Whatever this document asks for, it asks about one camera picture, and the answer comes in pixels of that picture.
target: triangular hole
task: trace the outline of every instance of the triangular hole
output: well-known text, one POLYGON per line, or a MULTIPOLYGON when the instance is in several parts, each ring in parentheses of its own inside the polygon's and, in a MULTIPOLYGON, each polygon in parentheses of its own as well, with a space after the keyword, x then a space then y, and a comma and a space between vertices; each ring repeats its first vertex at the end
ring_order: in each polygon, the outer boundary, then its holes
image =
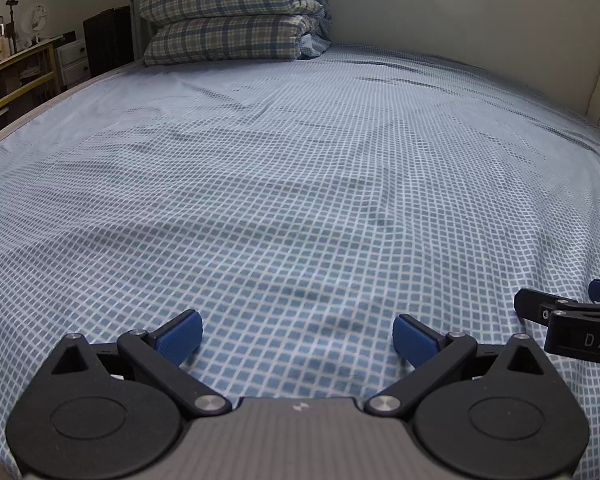
POLYGON ((519 347, 509 363, 509 370, 512 372, 522 372, 525 374, 544 375, 542 368, 536 361, 529 348, 519 347))
POLYGON ((64 351, 54 371, 51 373, 53 375, 71 374, 73 372, 83 372, 88 370, 88 368, 78 347, 71 346, 64 351))

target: stack of folded blankets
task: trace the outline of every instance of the stack of folded blankets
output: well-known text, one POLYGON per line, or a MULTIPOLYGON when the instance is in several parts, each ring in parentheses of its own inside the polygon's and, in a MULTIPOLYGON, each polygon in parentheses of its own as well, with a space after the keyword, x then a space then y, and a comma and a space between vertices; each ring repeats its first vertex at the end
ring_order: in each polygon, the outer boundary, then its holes
POLYGON ((147 65, 320 56, 331 42, 327 0, 141 0, 160 27, 147 65))

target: mattress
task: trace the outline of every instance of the mattress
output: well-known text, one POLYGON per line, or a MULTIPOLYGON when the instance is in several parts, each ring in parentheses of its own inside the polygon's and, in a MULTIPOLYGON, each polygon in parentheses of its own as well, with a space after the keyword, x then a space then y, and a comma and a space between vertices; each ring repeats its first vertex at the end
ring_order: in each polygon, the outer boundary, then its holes
MULTIPOLYGON (((240 396, 355 396, 410 371, 406 312, 503 343, 513 295, 600 278, 600 132, 434 57, 134 68, 0 142, 0 461, 6 417, 58 339, 114 340, 186 308, 186 370, 240 396)), ((600 365, 552 357, 589 417, 600 365)))

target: white logo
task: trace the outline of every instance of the white logo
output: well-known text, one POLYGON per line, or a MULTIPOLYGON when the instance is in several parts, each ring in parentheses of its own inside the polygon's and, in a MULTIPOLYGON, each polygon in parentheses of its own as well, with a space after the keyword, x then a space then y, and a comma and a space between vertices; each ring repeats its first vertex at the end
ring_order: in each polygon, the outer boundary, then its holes
POLYGON ((299 402, 298 404, 294 404, 294 410, 296 412, 305 412, 309 409, 309 405, 306 402, 299 402))

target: black speaker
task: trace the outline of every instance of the black speaker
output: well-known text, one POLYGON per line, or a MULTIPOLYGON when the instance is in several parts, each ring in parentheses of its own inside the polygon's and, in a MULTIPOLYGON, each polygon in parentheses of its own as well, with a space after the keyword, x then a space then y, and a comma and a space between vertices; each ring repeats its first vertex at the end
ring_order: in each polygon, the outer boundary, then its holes
POLYGON ((104 10, 85 20, 83 27, 91 77, 134 60, 129 6, 104 10))

